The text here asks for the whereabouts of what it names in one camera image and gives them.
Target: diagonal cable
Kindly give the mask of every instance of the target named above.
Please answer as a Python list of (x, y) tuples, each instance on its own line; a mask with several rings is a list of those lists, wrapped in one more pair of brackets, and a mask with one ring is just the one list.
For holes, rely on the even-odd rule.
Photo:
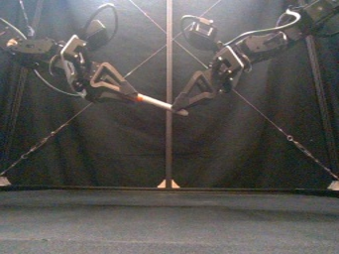
[[(156, 21), (149, 17), (149, 15), (145, 13), (145, 11), (135, 4), (132, 0), (128, 0), (131, 4), (136, 7), (136, 9), (143, 13), (143, 15), (149, 19), (149, 21), (155, 24), (155, 26), (162, 30), (164, 34), (167, 32), (162, 28), (162, 26), (156, 23)], [(218, 0), (215, 4), (203, 12), (200, 15), (204, 16), (215, 7), (216, 5), (222, 2), (222, 0)], [(187, 54), (200, 63), (200, 65), (204, 68), (208, 68), (207, 65), (198, 59), (198, 57), (186, 49), (186, 47), (175, 40), (179, 36), (182, 35), (182, 32), (174, 37), (172, 41), (180, 46), (180, 48), (187, 52)], [(128, 77), (132, 75), (132, 73), (158, 55), (158, 53), (166, 48), (167, 45), (164, 45), (129, 72), (124, 77)]]

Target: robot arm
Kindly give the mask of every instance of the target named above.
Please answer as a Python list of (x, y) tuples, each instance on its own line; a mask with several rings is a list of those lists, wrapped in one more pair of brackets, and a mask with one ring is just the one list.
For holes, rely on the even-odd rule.
[[(172, 108), (187, 109), (215, 98), (220, 91), (231, 91), (238, 85), (243, 71), (250, 71), (255, 63), (274, 58), (308, 35), (316, 33), (338, 13), (339, 1), (316, 0), (303, 7), (287, 9), (275, 28), (247, 32), (226, 44), (216, 43), (212, 21), (184, 16), (182, 30), (188, 43), (200, 50), (216, 53), (210, 68), (194, 74)], [(190, 19), (194, 20), (194, 24), (187, 35), (183, 22)]]
[[(107, 7), (112, 8), (112, 5), (99, 7), (99, 10)], [(96, 14), (97, 11), (85, 24), (85, 40), (73, 35), (65, 44), (52, 39), (28, 40), (19, 29), (0, 19), (0, 48), (19, 64), (32, 69), (37, 64), (47, 64), (51, 72), (60, 69), (72, 91), (92, 102), (109, 99), (144, 102), (187, 116), (187, 110), (174, 110), (171, 104), (139, 93), (109, 63), (96, 63), (88, 59), (88, 51), (111, 40), (103, 24), (93, 19)]]

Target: wire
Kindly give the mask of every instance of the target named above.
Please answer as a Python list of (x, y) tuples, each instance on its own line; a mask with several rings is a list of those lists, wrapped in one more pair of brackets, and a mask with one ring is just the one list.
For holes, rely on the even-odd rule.
[(23, 37), (23, 39), (27, 40), (25, 35), (23, 34), (23, 32), (11, 24), (8, 23), (4, 19), (0, 18), (0, 22), (5, 24), (5, 26), (8, 26), (12, 30), (16, 31), (16, 33)]
[(187, 28), (184, 28), (184, 22), (187, 21), (187, 20), (199, 20), (199, 17), (196, 17), (196, 16), (192, 16), (192, 15), (186, 15), (186, 16), (183, 16), (183, 18), (182, 18), (182, 20), (180, 20), (180, 30), (182, 30), (182, 34), (183, 34), (183, 36), (184, 36), (184, 39), (186, 39), (186, 41), (190, 43), (190, 40), (188, 40), (188, 37), (187, 37), (187, 34), (186, 34), (186, 30), (187, 30), (187, 28), (190, 27), (187, 27)]
[(40, 73), (37, 72), (36, 69), (33, 69), (33, 72), (37, 76), (37, 78), (43, 81), (43, 83), (48, 86), (48, 88), (51, 88), (53, 91), (67, 95), (67, 96), (72, 96), (72, 97), (81, 97), (79, 94), (75, 94), (75, 93), (68, 93), (65, 91), (61, 91), (60, 89), (57, 89), (44, 78), (43, 76), (40, 75)]
[(320, 34), (320, 35), (316, 35), (316, 37), (319, 38), (328, 38), (328, 37), (334, 37), (334, 36), (338, 36), (339, 35), (339, 31), (331, 33), (331, 34)]
[(228, 41), (228, 42), (224, 44), (224, 46), (227, 46), (227, 45), (230, 45), (230, 44), (238, 42), (242, 38), (244, 38), (244, 37), (247, 37), (247, 36), (250, 36), (250, 35), (260, 35), (260, 34), (276, 32), (276, 31), (280, 31), (280, 30), (287, 29), (287, 28), (290, 28), (291, 26), (294, 26), (294, 25), (299, 22), (299, 20), (300, 20), (300, 18), (302, 18), (302, 17), (300, 17), (300, 14), (299, 14), (298, 12), (294, 12), (294, 11), (291, 11), (291, 10), (287, 9), (287, 10), (286, 10), (286, 15), (290, 15), (290, 16), (294, 16), (294, 17), (295, 17), (295, 20), (294, 20), (291, 23), (288, 23), (288, 24), (286, 24), (286, 25), (283, 25), (283, 26), (275, 27), (275, 28), (270, 28), (270, 29), (263, 29), (263, 30), (256, 30), (256, 31), (246, 32), (246, 33), (240, 34), (238, 37), (235, 37), (231, 41)]
[(93, 18), (107, 8), (109, 8), (112, 10), (112, 13), (113, 13), (113, 24), (115, 24), (111, 37), (109, 37), (109, 39), (107, 41), (107, 42), (109, 42), (112, 40), (112, 38), (115, 37), (116, 32), (117, 32), (117, 12), (116, 12), (113, 4), (103, 4), (101, 6), (97, 7), (97, 10), (91, 14), (91, 16), (89, 16), (89, 18), (88, 18), (88, 20), (85, 22), (83, 35), (85, 34), (85, 31), (88, 29), (89, 23), (92, 22)]

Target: black cable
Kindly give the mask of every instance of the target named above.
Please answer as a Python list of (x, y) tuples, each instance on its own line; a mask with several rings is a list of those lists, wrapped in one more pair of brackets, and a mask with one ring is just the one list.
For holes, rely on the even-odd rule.
[(37, 72), (36, 69), (33, 69), (33, 72), (35, 72), (37, 78), (40, 79), (40, 81), (41, 81), (41, 82), (47, 85), (47, 87), (51, 88), (53, 91), (56, 91), (56, 92), (59, 92), (59, 93), (61, 93), (61, 94), (64, 94), (64, 95), (67, 95), (67, 96), (81, 97), (81, 96), (80, 96), (79, 94), (76, 94), (76, 93), (68, 93), (68, 92), (61, 91), (60, 89), (57, 89), (57, 88), (43, 78), (43, 76), (40, 75), (40, 73)]
[(290, 27), (292, 27), (300, 20), (300, 14), (298, 12), (294, 12), (291, 10), (287, 9), (286, 11), (286, 15), (290, 15), (290, 16), (294, 16), (295, 17), (295, 20), (292, 22), (290, 22), (288, 24), (286, 25), (282, 25), (279, 27), (275, 27), (275, 28), (270, 28), (270, 29), (263, 29), (263, 30), (255, 30), (255, 31), (250, 31), (250, 32), (246, 32), (243, 34), (240, 34), (238, 37), (235, 37), (231, 41), (228, 41), (224, 46), (230, 45), (230, 44), (234, 44), (236, 43), (242, 38), (247, 37), (247, 36), (251, 36), (251, 35), (262, 35), (262, 34), (266, 34), (266, 33), (271, 33), (271, 32), (279, 32)]
[(195, 20), (195, 21), (198, 21), (198, 20), (199, 20), (199, 17), (192, 16), (192, 15), (186, 15), (186, 16), (183, 16), (183, 18), (182, 18), (182, 20), (180, 20), (180, 30), (182, 30), (182, 34), (183, 34), (183, 36), (184, 36), (186, 41), (190, 43), (190, 40), (188, 40), (188, 37), (187, 37), (187, 34), (186, 34), (186, 29), (187, 29), (187, 28), (184, 28), (184, 23), (186, 23), (187, 20)]
[(109, 42), (117, 32), (117, 12), (116, 12), (116, 8), (115, 8), (113, 4), (103, 4), (101, 6), (97, 7), (97, 10), (91, 14), (91, 16), (85, 22), (84, 29), (83, 29), (83, 35), (85, 35), (85, 31), (88, 29), (89, 23), (92, 22), (93, 18), (104, 9), (111, 9), (112, 13), (113, 13), (113, 31), (112, 31), (111, 37), (107, 41), (107, 42)]

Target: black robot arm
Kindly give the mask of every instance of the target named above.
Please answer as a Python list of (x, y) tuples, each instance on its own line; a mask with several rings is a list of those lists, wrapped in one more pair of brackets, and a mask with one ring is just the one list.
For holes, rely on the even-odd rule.
[[(290, 7), (276, 27), (247, 32), (226, 44), (216, 42), (214, 22), (194, 16), (182, 19), (188, 43), (200, 50), (215, 51), (210, 68), (196, 71), (175, 99), (174, 110), (187, 109), (228, 92), (238, 85), (243, 71), (282, 54), (308, 35), (315, 34), (327, 20), (339, 13), (339, 1), (316, 0), (302, 7)], [(194, 20), (188, 33), (183, 23)]]

